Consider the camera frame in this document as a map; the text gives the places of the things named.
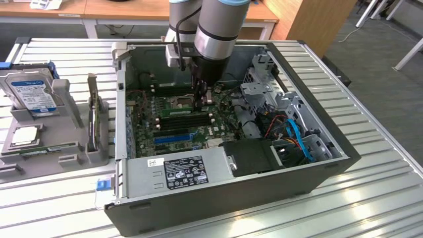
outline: metal workbench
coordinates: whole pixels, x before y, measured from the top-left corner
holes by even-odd
[[[87,73],[97,73],[101,96],[113,104],[110,117],[114,118],[113,41],[117,39],[33,39],[30,44],[15,45],[8,60],[15,63],[54,60],[59,75],[71,81],[71,94],[78,102],[89,98]],[[307,195],[141,237],[403,238],[422,235],[421,166],[309,47],[295,41],[278,41],[275,45],[362,154],[362,160]],[[4,141],[11,102],[0,93],[0,141]],[[114,130],[115,121],[110,119],[111,158]],[[97,210],[94,204],[95,182],[114,169],[110,163],[85,171],[0,184],[0,237],[119,237],[105,211]]]

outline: blue ring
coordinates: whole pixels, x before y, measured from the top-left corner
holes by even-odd
[[[182,2],[186,2],[186,1],[190,1],[190,0],[170,0],[170,3],[182,3]]]
[[[245,4],[247,4],[251,0],[219,0],[219,2],[222,2],[226,5],[231,5],[231,6],[242,6]]]

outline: wooden cabinet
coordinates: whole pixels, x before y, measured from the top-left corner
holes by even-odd
[[[273,40],[303,40],[322,57],[357,0],[263,0],[279,18]]]

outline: power supply label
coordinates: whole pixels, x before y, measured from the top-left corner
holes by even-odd
[[[29,110],[35,113],[47,113],[57,110],[53,95],[46,92],[47,86],[45,81],[21,81],[11,84]]]
[[[165,161],[165,172],[169,189],[210,182],[202,156]]]

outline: gray carpet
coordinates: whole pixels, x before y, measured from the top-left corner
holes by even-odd
[[[423,165],[423,55],[397,72],[393,67],[421,39],[386,20],[369,20],[346,42],[359,15],[353,11],[326,56],[347,75],[358,99]],[[403,32],[411,39],[387,25]]]
[[[391,68],[414,47],[407,37],[377,20],[369,20],[349,40],[338,43],[355,29],[359,15],[353,11],[337,39],[327,51],[327,57],[350,77],[350,89],[377,116],[401,144],[423,165],[423,55],[418,54],[401,72]],[[122,35],[131,26],[118,29]],[[159,38],[167,27],[135,26],[129,38]],[[0,60],[7,58],[14,41],[19,36],[37,38],[86,38],[82,25],[0,24]],[[98,26],[101,38],[111,36],[105,26]]]

